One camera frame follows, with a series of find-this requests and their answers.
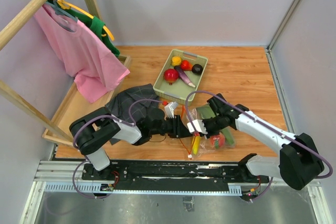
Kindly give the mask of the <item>dark fake avocado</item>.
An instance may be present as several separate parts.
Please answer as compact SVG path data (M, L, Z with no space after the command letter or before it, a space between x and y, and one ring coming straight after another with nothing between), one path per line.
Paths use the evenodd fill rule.
M202 67L202 65L200 65L200 64L194 64L192 66L192 73L200 76L203 73L203 67Z

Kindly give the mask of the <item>purple fake eggplant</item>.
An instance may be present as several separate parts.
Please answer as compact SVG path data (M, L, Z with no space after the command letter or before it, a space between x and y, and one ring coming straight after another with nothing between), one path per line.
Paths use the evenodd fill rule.
M195 84L189 79L187 74L181 69L180 66L175 66L174 69L178 72L179 78L188 86L195 88Z

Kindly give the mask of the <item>yellow fake orange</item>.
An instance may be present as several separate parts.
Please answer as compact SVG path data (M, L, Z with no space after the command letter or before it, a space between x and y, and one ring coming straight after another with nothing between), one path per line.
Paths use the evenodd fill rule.
M179 57L179 56L173 56L171 58L171 65L173 67L179 66L181 63L182 63L182 58L181 57Z

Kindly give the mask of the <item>red fake apple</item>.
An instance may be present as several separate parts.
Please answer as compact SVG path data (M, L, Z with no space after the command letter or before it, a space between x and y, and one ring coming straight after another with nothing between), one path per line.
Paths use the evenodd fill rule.
M179 73L175 69L167 69L163 74L163 79L169 84L172 85L179 78Z

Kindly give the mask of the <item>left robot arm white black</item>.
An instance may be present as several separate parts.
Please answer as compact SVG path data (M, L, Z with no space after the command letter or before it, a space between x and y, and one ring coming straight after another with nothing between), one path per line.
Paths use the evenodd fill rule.
M153 107L136 124L122 121L109 114L106 108L99 108L74 121L69 131L74 139L73 146L93 165L95 175L102 180L112 175L109 157L103 149L110 140L123 140L139 146L147 143L153 135L170 138L192 136L179 115L168 118L163 110Z

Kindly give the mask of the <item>orange fake peach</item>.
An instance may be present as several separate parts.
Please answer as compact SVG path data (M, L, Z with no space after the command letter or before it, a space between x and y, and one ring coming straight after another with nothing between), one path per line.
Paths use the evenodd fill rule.
M212 148L219 149L225 145L225 136L219 133L218 135L211 136L209 141Z

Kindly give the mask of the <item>yellow fake banana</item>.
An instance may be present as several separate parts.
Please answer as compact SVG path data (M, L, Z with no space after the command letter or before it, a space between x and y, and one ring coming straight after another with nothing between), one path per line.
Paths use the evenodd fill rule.
M192 149L191 149L191 153L193 155L197 155L200 141L201 141L201 137L199 135L193 137L193 140L192 140Z

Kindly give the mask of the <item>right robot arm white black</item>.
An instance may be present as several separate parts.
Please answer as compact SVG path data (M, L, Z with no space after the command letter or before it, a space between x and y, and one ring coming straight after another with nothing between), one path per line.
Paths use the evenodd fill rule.
M214 116L194 120L188 125L190 132L197 130L210 137L229 126L267 145L277 155L247 156L238 168L238 177L242 181L250 182L257 175L263 175L281 178L291 188L301 190L324 171L323 161L308 134L297 135L281 130L241 104L229 105L221 94L210 98L207 103Z

